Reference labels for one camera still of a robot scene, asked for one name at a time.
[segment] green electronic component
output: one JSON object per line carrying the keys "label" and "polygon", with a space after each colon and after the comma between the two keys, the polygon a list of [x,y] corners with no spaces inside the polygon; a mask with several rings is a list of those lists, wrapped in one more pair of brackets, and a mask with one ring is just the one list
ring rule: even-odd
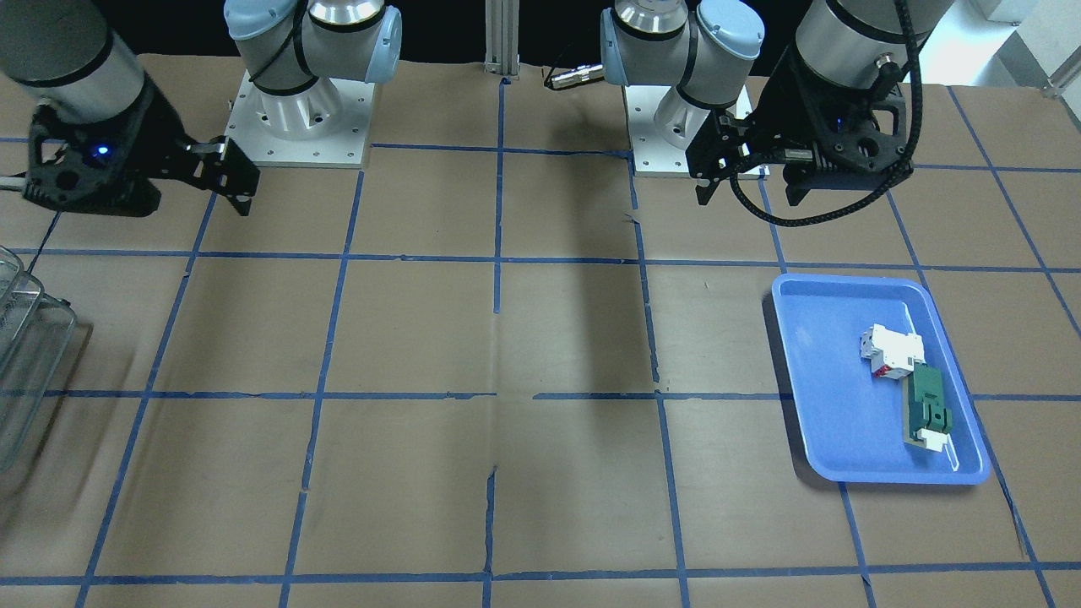
{"label": "green electronic component", "polygon": [[948,434],[953,428],[953,412],[946,407],[943,372],[917,364],[908,376],[908,433],[918,439],[920,428]]}

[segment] metal post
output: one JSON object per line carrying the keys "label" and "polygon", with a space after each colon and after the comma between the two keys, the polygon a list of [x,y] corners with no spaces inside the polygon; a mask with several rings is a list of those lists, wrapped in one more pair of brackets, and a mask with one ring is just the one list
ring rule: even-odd
{"label": "metal post", "polygon": [[1063,65],[1058,66],[1055,74],[1047,78],[1047,85],[1043,88],[1044,97],[1062,97],[1063,91],[1081,75],[1081,47],[1078,47],[1073,54],[1069,56]]}
{"label": "metal post", "polygon": [[492,74],[518,77],[518,1],[486,0],[488,54],[484,69]]}

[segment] white circuit breaker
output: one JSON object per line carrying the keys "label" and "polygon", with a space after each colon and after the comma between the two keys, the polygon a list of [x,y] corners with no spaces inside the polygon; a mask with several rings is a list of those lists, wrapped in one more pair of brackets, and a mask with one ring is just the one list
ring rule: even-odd
{"label": "white circuit breaker", "polygon": [[871,361],[871,375],[898,380],[912,373],[923,359],[923,339],[918,333],[890,331],[875,323],[859,336],[859,356]]}

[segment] mounting plate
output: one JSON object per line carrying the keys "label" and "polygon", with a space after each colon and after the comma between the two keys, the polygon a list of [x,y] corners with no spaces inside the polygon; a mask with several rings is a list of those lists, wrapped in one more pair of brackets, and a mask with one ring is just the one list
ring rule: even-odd
{"label": "mounting plate", "polygon": [[375,84],[337,78],[331,82],[342,94],[341,128],[315,140],[282,140],[262,124],[256,111],[255,85],[249,82],[245,71],[225,134],[236,140],[240,149],[259,167],[363,169]]}
{"label": "mounting plate", "polygon": [[[642,177],[686,177],[686,156],[682,150],[669,144],[653,122],[657,105],[670,87],[633,85],[624,87],[627,101],[627,129],[630,134],[630,145],[635,151],[635,174]],[[750,96],[747,88],[739,91],[736,101],[736,118],[750,114]],[[756,167],[740,174],[742,180],[758,180],[770,174],[768,166]]]}

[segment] braided black cable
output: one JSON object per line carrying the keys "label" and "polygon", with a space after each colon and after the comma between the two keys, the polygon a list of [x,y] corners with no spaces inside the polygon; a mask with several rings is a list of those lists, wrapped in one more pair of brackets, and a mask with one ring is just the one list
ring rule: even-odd
{"label": "braided black cable", "polygon": [[732,184],[732,194],[736,196],[736,200],[738,200],[739,203],[743,204],[747,211],[750,211],[756,217],[787,228],[813,226],[815,224],[822,224],[823,222],[838,220],[859,211],[881,198],[886,190],[900,182],[899,179],[902,177],[905,168],[908,166],[909,161],[912,160],[912,155],[916,153],[916,145],[920,141],[920,129],[923,127],[923,79],[920,74],[919,48],[917,47],[916,30],[912,27],[912,15],[908,11],[908,0],[894,0],[893,4],[897,10],[897,18],[900,22],[900,31],[905,35],[905,51],[909,57],[908,67],[911,69],[912,77],[912,125],[908,131],[908,142],[905,144],[905,153],[897,159],[896,162],[886,168],[885,180],[883,180],[877,188],[871,190],[870,194],[864,198],[848,207],[842,207],[841,209],[836,209],[818,215],[811,215],[809,217],[798,217],[795,220],[778,217],[766,213],[764,210],[759,209],[749,198],[747,198],[747,195],[744,194],[743,188],[739,185],[739,174],[751,169],[756,164],[759,164],[759,162],[755,161],[753,157],[748,157],[747,160],[740,163],[736,170],[732,172],[732,176],[729,177],[729,182]]}

